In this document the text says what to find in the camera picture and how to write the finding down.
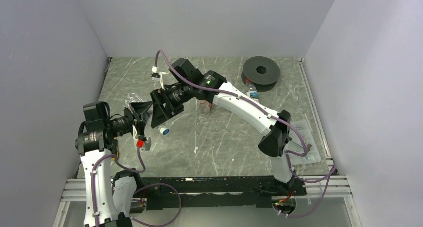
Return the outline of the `clear bottle blue white cap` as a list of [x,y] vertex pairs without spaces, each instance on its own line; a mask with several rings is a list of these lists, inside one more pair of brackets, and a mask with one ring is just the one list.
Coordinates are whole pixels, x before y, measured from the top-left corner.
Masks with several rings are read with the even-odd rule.
[[157,129],[161,135],[167,135],[169,133],[169,128],[166,125],[160,125]]

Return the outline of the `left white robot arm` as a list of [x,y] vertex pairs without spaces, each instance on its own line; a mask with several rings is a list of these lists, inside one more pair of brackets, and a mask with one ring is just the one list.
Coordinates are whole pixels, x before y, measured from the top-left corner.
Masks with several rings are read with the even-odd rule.
[[119,163],[117,137],[130,133],[138,159],[149,150],[151,139],[145,136],[151,101],[131,102],[123,114],[114,118],[107,102],[98,101],[83,107],[85,121],[78,130],[75,147],[85,175],[86,227],[130,227],[133,197],[142,193],[140,174],[146,170],[124,167]]

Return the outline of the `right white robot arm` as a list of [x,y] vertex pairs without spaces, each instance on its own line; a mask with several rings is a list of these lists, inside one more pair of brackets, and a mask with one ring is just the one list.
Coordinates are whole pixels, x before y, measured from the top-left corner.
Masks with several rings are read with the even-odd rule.
[[202,74],[184,58],[172,63],[168,72],[161,72],[157,65],[153,65],[151,72],[151,78],[161,85],[150,92],[153,102],[151,127],[158,127],[183,112],[184,103],[192,98],[224,108],[262,135],[258,148],[271,159],[277,192],[286,195],[293,190],[294,168],[285,149],[289,133],[294,129],[289,112],[277,112],[263,106],[240,92],[222,75],[215,71]]

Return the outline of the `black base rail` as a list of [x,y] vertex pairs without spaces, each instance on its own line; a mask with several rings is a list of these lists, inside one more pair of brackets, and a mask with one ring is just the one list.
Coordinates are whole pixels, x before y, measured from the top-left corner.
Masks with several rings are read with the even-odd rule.
[[277,199],[307,194],[303,181],[285,184],[271,175],[226,177],[142,177],[134,197],[147,210],[177,207],[256,206],[269,208]]

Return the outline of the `aluminium frame rail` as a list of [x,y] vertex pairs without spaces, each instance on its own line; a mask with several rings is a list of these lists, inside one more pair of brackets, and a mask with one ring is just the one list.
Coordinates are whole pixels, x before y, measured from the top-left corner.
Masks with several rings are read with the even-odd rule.
[[140,178],[134,174],[116,174],[110,179],[112,192],[129,186],[135,192],[136,201],[146,201],[147,209],[161,210],[178,207],[176,193],[182,207],[251,206],[269,207],[277,201],[289,201],[294,197],[343,198],[352,226],[360,227],[361,221],[352,192],[345,176],[332,175],[329,181],[321,176],[305,176],[285,184],[273,176],[227,177],[167,177]]

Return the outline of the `black filament spool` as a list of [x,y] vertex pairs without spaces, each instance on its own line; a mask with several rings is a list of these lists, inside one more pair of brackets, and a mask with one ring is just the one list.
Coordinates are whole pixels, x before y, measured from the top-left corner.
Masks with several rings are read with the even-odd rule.
[[246,84],[248,79],[258,92],[267,92],[276,86],[280,75],[280,67],[275,61],[268,57],[255,56],[244,63],[241,80]]

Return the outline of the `clear plastic box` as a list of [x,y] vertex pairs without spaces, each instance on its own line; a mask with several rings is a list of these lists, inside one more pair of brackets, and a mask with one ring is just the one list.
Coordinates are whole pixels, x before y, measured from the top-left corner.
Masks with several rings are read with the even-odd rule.
[[[300,133],[301,137],[304,139],[306,144],[310,144],[310,150],[305,157],[296,156],[290,154],[290,159],[292,165],[307,165],[307,164],[314,164],[321,161],[321,156],[315,140],[312,136],[311,128],[306,120],[295,121],[291,123],[297,131]],[[298,136],[291,130],[289,133],[289,137],[291,140],[288,142],[287,150],[296,152],[296,153],[303,153],[302,144],[298,138]]]

